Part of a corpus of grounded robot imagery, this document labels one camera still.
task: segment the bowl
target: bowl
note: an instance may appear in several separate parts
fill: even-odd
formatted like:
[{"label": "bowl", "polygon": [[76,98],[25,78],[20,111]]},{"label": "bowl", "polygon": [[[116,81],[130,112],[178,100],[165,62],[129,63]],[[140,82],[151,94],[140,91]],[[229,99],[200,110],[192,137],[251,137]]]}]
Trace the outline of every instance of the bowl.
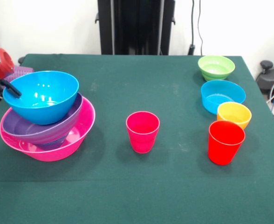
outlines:
[{"label": "bowl", "polygon": [[203,56],[198,66],[206,81],[226,79],[235,69],[233,61],[223,56]]},{"label": "bowl", "polygon": [[75,101],[79,89],[78,80],[61,71],[33,72],[11,82],[21,93],[15,98],[7,88],[4,100],[12,109],[38,125],[48,125],[61,120]]},{"label": "bowl", "polygon": [[96,119],[96,112],[93,105],[85,97],[83,97],[79,119],[68,133],[61,147],[45,151],[36,145],[24,142],[15,136],[9,135],[3,130],[2,124],[8,113],[9,111],[6,112],[0,122],[0,136],[3,141],[11,148],[29,155],[36,160],[48,162],[62,160],[73,154],[91,130]]},{"label": "bowl", "polygon": [[245,91],[237,84],[226,80],[212,80],[201,86],[202,104],[209,112],[217,114],[218,106],[224,102],[243,103]]},{"label": "bowl", "polygon": [[51,125],[34,124],[10,108],[3,120],[2,128],[7,134],[44,150],[58,148],[79,119],[82,102],[82,95],[77,93],[75,102],[66,116]]}]

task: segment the light green bowl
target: light green bowl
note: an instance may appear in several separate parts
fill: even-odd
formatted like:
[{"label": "light green bowl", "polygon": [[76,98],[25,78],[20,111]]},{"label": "light green bowl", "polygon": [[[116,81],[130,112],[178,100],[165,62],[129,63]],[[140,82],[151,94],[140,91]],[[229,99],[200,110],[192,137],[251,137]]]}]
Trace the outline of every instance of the light green bowl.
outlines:
[{"label": "light green bowl", "polygon": [[204,56],[198,60],[198,66],[206,81],[226,79],[235,69],[235,64],[227,57]]}]

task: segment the cup rim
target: cup rim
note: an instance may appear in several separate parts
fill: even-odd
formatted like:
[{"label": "cup rim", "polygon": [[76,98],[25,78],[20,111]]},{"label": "cup rim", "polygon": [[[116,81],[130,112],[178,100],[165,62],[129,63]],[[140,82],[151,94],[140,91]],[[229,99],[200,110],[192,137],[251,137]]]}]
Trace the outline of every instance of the cup rim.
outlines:
[{"label": "cup rim", "polygon": [[[149,114],[155,116],[155,117],[158,119],[158,126],[157,126],[157,128],[156,128],[154,131],[148,132],[148,133],[138,133],[138,132],[134,132],[131,128],[129,128],[129,126],[128,126],[128,119],[130,118],[130,116],[134,115],[135,113],[140,113],[140,112],[149,113]],[[154,133],[155,131],[157,131],[157,130],[160,128],[160,119],[159,119],[159,117],[158,117],[157,115],[155,115],[155,114],[152,113],[152,112],[149,112],[149,111],[136,111],[136,112],[134,112],[134,113],[131,113],[131,114],[127,117],[127,119],[126,119],[126,126],[127,126],[127,128],[128,128],[131,132],[133,132],[133,133],[135,133],[135,134],[142,134],[142,135],[145,135],[145,134],[152,134],[152,133]]]},{"label": "cup rim", "polygon": [[250,117],[249,117],[247,120],[245,120],[245,121],[243,121],[243,122],[234,122],[235,124],[240,124],[240,125],[242,125],[242,124],[245,124],[245,123],[247,123],[247,122],[249,122],[249,121],[251,120],[251,118],[252,118],[252,112],[250,111],[250,109],[247,108],[245,105],[240,104],[240,103],[237,103],[237,102],[224,102],[224,103],[222,103],[222,104],[220,104],[220,105],[218,106],[217,114],[218,114],[223,120],[227,120],[227,119],[225,119],[225,118],[220,114],[219,110],[220,110],[220,107],[221,107],[222,105],[224,105],[224,104],[237,104],[237,105],[243,107],[245,110],[249,111]]},{"label": "cup rim", "polygon": [[[227,143],[224,143],[224,142],[221,142],[221,141],[217,140],[217,139],[212,135],[212,133],[211,133],[211,127],[212,127],[212,125],[214,125],[215,123],[219,123],[219,122],[226,122],[226,123],[231,123],[231,124],[233,124],[233,125],[236,125],[236,126],[243,132],[243,134],[244,134],[243,140],[240,141],[240,142],[238,142],[238,143],[236,143],[236,144],[227,144]],[[209,132],[210,136],[211,136],[214,140],[216,140],[217,142],[219,142],[219,143],[221,143],[221,144],[223,144],[223,145],[227,145],[227,146],[236,146],[236,145],[242,144],[242,143],[244,142],[245,138],[246,138],[246,133],[245,133],[244,129],[242,129],[239,125],[237,125],[237,124],[235,124],[235,123],[233,123],[233,122],[231,122],[231,121],[229,121],[229,120],[217,120],[217,121],[214,121],[213,123],[210,124],[210,126],[209,126],[209,128],[208,128],[208,132]]]}]

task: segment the red object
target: red object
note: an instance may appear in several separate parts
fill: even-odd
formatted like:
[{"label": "red object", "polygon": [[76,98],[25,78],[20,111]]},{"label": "red object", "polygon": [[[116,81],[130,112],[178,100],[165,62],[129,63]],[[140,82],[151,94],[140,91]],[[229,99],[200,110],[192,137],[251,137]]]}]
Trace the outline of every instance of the red object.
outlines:
[{"label": "red object", "polygon": [[160,127],[159,118],[147,111],[138,111],[128,116],[126,126],[133,150],[148,153],[155,144]]},{"label": "red object", "polygon": [[0,79],[3,79],[14,71],[14,63],[10,55],[0,48]]},{"label": "red object", "polygon": [[208,157],[218,165],[231,163],[245,136],[244,130],[233,122],[213,122],[209,127]]}]

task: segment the cup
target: cup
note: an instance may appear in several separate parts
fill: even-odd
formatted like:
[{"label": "cup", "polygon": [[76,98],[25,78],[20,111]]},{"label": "cup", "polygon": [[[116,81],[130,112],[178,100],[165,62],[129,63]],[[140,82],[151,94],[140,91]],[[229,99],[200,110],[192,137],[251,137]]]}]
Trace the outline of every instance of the cup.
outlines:
[{"label": "cup", "polygon": [[225,102],[218,107],[217,120],[229,120],[245,129],[251,120],[251,111],[236,102]]},{"label": "cup", "polygon": [[244,130],[227,120],[217,120],[209,127],[208,157],[218,165],[231,163],[245,140]]},{"label": "cup", "polygon": [[151,112],[138,111],[127,117],[126,126],[133,150],[141,154],[151,151],[160,127],[159,118]]}]

